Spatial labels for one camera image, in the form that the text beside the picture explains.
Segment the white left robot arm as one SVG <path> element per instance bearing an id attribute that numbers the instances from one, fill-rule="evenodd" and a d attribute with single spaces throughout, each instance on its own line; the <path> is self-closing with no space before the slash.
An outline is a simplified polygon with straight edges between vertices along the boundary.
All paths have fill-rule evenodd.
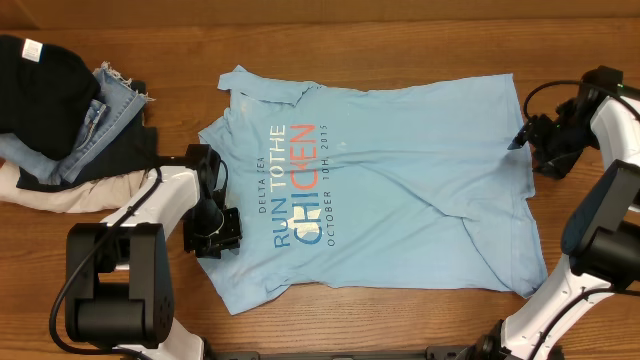
<path id="1" fill-rule="evenodd" d="M 218 259 L 242 238 L 225 204 L 226 164 L 207 144 L 159 157 L 145 185 L 98 223 L 74 225 L 66 240 L 66 282 L 49 317 L 63 351 L 130 359 L 212 359 L 209 342 L 174 316 L 166 242 L 183 227 L 184 250 Z"/>

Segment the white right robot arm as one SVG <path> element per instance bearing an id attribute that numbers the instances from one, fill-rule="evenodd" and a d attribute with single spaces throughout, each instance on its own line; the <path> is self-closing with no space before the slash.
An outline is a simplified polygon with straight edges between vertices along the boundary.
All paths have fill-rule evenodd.
<path id="1" fill-rule="evenodd" d="M 600 151 L 604 174 L 573 212 L 556 268 L 516 313 L 466 347 L 431 346 L 427 359 L 548 360 L 558 341 L 590 309 L 615 294 L 632 295 L 639 279 L 639 91 L 620 70 L 599 66 L 576 81 L 578 93 L 556 119 L 528 115 L 510 147 L 534 148 L 535 172 L 564 178 L 587 147 Z"/>

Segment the light blue printed t-shirt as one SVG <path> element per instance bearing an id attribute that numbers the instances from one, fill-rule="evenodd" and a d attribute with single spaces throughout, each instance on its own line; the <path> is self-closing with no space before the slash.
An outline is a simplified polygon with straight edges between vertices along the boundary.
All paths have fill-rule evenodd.
<path id="1" fill-rule="evenodd" d="M 231 314 L 303 283 L 528 297 L 546 279 L 511 75 L 360 91 L 239 67 L 218 87 L 230 104 L 199 137 L 243 237 L 202 268 Z"/>

